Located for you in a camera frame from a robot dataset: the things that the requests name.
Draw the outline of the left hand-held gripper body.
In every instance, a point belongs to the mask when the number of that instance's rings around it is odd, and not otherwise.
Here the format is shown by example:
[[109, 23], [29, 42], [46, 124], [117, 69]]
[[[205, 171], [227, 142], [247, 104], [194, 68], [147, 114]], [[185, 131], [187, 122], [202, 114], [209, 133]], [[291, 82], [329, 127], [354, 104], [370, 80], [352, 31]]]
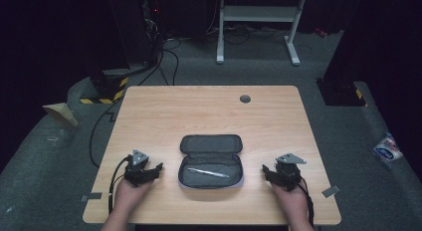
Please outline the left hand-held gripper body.
[[149, 156], [138, 149], [134, 149], [128, 157], [128, 164], [124, 171], [124, 179], [132, 186], [137, 187], [142, 183], [143, 176], [148, 173], [144, 168], [148, 164]]

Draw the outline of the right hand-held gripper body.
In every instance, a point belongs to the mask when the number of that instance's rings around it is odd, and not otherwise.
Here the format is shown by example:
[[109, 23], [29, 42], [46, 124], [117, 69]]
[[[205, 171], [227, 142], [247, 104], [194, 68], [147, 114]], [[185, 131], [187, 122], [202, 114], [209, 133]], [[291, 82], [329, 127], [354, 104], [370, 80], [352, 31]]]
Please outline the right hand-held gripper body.
[[276, 170], [281, 175], [281, 186], [286, 187], [288, 191], [292, 191], [302, 180], [298, 164], [306, 164], [307, 162], [292, 153], [277, 157], [276, 162]]

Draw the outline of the silver pen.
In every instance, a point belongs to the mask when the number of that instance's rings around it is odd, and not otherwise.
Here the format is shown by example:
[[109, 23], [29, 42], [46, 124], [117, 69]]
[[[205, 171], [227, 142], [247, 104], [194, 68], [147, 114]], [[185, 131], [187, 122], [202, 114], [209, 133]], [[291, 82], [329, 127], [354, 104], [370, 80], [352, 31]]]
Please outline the silver pen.
[[189, 170], [191, 172], [196, 172], [196, 173], [211, 175], [211, 176], [215, 176], [215, 177], [219, 177], [219, 178], [229, 178], [230, 177], [227, 174], [218, 173], [218, 172], [209, 171], [209, 170], [197, 169], [197, 168], [193, 168], [193, 167], [189, 167], [189, 168], [187, 168], [187, 170]]

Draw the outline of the grey zip pencil case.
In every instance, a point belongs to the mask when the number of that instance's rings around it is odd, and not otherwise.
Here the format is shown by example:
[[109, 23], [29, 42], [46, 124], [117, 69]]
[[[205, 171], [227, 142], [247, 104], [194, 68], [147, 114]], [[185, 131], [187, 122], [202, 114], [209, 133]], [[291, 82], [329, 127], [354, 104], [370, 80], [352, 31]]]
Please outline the grey zip pencil case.
[[[191, 189], [236, 188], [244, 183], [243, 165], [239, 153], [243, 149], [238, 134], [192, 134], [180, 142], [185, 154], [178, 171], [179, 185]], [[229, 178], [191, 172], [193, 167], [227, 174]]]

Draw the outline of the person's left hand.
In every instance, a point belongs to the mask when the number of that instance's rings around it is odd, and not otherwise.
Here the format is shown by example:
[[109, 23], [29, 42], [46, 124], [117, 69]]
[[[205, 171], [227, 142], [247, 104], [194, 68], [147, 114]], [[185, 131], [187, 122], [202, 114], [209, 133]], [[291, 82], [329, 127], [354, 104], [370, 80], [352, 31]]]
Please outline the person's left hand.
[[140, 203], [151, 185], [152, 181], [133, 186], [127, 180], [121, 180], [116, 189], [114, 209], [132, 211]]

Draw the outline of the grey tape strip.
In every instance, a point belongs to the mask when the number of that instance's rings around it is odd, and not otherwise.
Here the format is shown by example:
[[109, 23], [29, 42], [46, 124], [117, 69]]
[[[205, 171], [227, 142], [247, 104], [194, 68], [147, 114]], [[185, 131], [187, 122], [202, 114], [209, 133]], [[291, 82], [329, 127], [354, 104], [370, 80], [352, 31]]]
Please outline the grey tape strip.
[[328, 188], [328, 189], [324, 190], [324, 191], [322, 192], [322, 195], [323, 195], [325, 198], [328, 198], [328, 197], [330, 197], [330, 196], [332, 196], [332, 195], [337, 194], [339, 191], [340, 191], [339, 186], [338, 186], [338, 185], [334, 185], [334, 186], [332, 186], [332, 187], [330, 187], [330, 188]]
[[91, 192], [89, 194], [84, 194], [81, 197], [81, 202], [88, 202], [89, 200], [94, 200], [94, 199], [101, 199], [102, 198], [102, 193], [101, 192]]

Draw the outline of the black yellow striped stand base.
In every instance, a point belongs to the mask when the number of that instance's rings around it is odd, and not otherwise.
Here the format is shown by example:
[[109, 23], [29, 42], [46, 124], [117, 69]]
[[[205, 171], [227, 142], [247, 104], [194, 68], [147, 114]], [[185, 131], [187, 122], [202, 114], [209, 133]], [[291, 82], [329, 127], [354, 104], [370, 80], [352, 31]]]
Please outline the black yellow striped stand base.
[[90, 76], [80, 95], [80, 102], [90, 104], [114, 104], [123, 96], [128, 77], [107, 76], [98, 72]]

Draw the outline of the beige cardboard wedge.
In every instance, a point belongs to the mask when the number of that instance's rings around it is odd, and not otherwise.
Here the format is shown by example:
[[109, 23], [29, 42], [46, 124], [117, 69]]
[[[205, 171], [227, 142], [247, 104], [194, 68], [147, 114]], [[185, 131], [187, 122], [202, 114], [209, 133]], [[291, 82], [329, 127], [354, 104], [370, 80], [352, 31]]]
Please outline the beige cardboard wedge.
[[44, 105], [45, 112], [66, 126], [76, 127], [79, 122], [66, 103]]

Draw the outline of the white blue tissue packet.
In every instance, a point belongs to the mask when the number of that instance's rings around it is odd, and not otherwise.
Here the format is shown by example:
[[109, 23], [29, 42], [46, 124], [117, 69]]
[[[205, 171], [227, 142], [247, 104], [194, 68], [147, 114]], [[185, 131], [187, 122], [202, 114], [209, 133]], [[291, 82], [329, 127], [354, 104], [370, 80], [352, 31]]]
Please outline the white blue tissue packet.
[[390, 132], [373, 148], [373, 153], [389, 164], [403, 156], [395, 138]]

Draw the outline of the black column with striped base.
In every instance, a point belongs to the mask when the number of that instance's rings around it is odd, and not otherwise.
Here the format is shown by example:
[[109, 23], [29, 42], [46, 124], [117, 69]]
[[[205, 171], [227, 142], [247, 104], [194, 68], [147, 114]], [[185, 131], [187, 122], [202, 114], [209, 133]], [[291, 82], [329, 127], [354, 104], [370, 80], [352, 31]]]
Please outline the black column with striped base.
[[343, 35], [322, 78], [316, 84], [326, 106], [365, 107], [362, 93], [354, 84], [353, 64], [359, 45], [355, 14], [361, 0], [354, 0], [353, 10]]

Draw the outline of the black equipment rack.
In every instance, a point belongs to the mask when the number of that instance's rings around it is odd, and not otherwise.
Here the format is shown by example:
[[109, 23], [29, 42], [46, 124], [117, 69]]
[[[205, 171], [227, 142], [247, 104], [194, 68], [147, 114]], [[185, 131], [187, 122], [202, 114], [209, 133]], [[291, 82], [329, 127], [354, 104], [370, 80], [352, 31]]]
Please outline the black equipment rack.
[[160, 29], [156, 0], [109, 0], [127, 66], [143, 69], [157, 58]]

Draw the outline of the white metal stand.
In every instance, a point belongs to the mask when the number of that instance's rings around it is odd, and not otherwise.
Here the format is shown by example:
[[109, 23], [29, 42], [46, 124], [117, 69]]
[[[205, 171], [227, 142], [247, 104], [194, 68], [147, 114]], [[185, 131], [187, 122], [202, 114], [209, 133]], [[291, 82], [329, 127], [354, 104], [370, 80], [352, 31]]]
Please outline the white metal stand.
[[291, 29], [284, 37], [292, 64], [299, 66], [300, 58], [294, 45], [294, 39], [302, 17], [306, 0], [299, 0], [296, 6], [232, 6], [226, 5], [225, 0], [219, 2], [219, 32], [216, 50], [216, 63], [224, 63], [224, 23], [225, 22], [271, 22], [290, 23]]

